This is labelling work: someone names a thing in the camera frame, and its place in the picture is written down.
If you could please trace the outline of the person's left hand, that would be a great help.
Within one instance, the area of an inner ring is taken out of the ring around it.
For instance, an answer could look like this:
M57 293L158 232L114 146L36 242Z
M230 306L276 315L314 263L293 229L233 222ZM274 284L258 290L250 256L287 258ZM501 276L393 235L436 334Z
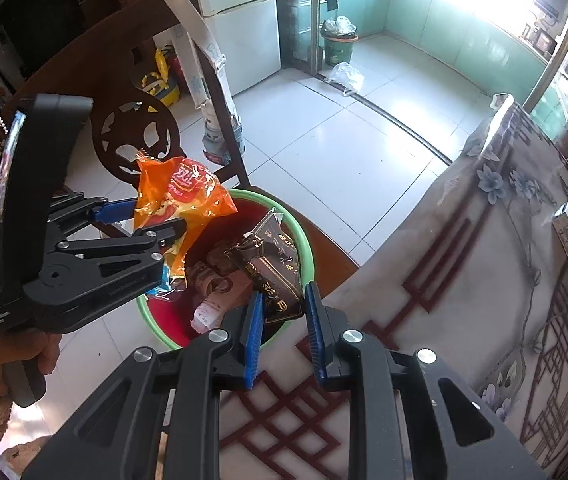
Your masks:
M0 334L0 398L8 395L8 387L2 374L3 365L36 360L39 372L49 375L60 356L60 339L60 335L43 333L40 330Z

